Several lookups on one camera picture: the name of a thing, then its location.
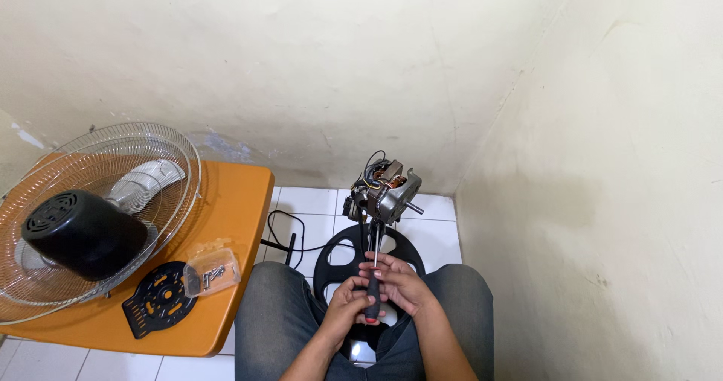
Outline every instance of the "screwdriver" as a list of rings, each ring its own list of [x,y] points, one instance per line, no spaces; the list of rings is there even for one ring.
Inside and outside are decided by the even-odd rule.
[[[379,280],[377,277],[374,276],[374,272],[372,270],[376,270],[377,268],[377,256],[379,255],[379,226],[375,225],[375,242],[374,242],[374,267],[372,267],[369,271],[369,286],[366,287],[366,295],[367,296],[374,296],[374,304],[371,306],[368,306],[364,309],[364,317],[367,323],[374,323],[375,320],[379,317],[379,311],[380,311],[380,303],[381,300],[379,298]]]

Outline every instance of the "tiled floor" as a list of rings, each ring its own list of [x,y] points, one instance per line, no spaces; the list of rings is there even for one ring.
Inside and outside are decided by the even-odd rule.
[[[319,247],[353,223],[341,215],[342,204],[348,190],[274,188],[271,210],[284,210],[304,221],[306,226],[304,248]],[[424,260],[424,268],[430,273],[444,264],[462,262],[457,238],[456,216],[452,200],[448,197],[419,194],[414,204],[424,209],[423,215],[407,210],[394,229],[406,236]],[[276,237],[282,244],[288,244],[291,233],[296,233],[296,247],[300,248],[302,225],[288,216],[277,213],[272,217]],[[268,228],[264,238],[270,238]],[[383,251],[393,249],[394,241],[383,243]],[[305,252],[299,272],[313,284],[314,265],[320,251]],[[291,265],[299,261],[301,253],[294,253]],[[346,264],[351,261],[351,250],[336,247],[331,255],[332,264]],[[275,248],[261,246],[256,262],[285,261],[285,253]],[[333,286],[327,289],[331,299]],[[384,319],[388,324],[396,321],[390,314]],[[353,349],[357,365],[373,365],[374,352],[360,343]],[[111,351],[80,349],[40,343],[31,340],[8,338],[0,348],[0,381],[184,381],[233,379],[233,337],[226,341],[221,354],[213,358],[162,357],[142,354],[125,354]]]

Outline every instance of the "small screws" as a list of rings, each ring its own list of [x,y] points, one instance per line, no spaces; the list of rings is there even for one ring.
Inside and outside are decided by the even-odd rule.
[[[219,265],[218,268],[214,268],[211,271],[208,271],[207,273],[201,275],[203,278],[203,290],[207,291],[211,287],[210,282],[216,277],[222,277],[225,271],[226,267],[223,265]]]

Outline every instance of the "hand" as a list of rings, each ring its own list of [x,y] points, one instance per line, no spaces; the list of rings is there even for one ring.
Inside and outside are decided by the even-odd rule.
[[[379,320],[368,323],[361,311],[374,304],[374,296],[366,296],[366,291],[355,291],[356,286],[367,286],[369,279],[362,277],[349,277],[334,291],[334,296],[329,302],[329,309],[326,311],[324,321],[317,331],[317,335],[324,337],[334,351],[341,349],[344,336],[349,332],[354,323],[376,326]],[[387,296],[380,296],[382,302],[387,301]],[[379,312],[384,317],[386,312]]]
[[[374,259],[374,252],[367,251],[366,258]],[[384,296],[401,307],[404,312],[414,317],[425,305],[436,302],[434,294],[429,290],[419,275],[411,269],[409,264],[389,254],[379,253],[377,256],[377,268],[373,269],[374,262],[362,262],[359,264],[359,276],[364,279],[373,271],[379,284],[379,293],[384,302]]]

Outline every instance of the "power cord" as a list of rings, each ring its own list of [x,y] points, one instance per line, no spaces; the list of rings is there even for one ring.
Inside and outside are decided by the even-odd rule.
[[[276,213],[281,213],[281,214],[287,215],[288,217],[290,217],[292,219],[297,219],[302,224],[302,249],[294,248],[292,250],[292,251],[301,252],[302,256],[299,258],[299,262],[297,262],[296,265],[294,265],[294,270],[302,263],[302,260],[304,259],[304,252],[316,251],[318,249],[321,249],[321,248],[324,248],[324,247],[327,247],[328,245],[330,245],[330,244],[327,244],[325,246],[309,248],[309,249],[305,250],[304,249],[304,234],[306,233],[306,226],[304,225],[304,221],[290,213],[285,212],[284,210],[274,210],[271,213],[269,213],[269,217],[266,219],[266,224],[269,226],[269,231],[271,232],[273,239],[276,241],[276,244],[281,244],[281,242],[276,237],[276,233],[273,232],[273,228],[271,227],[271,216],[275,215]],[[349,244],[344,244],[344,243],[337,243],[337,244],[334,244],[334,246],[344,246],[344,247],[349,247],[349,248],[355,248],[354,246],[350,246]]]

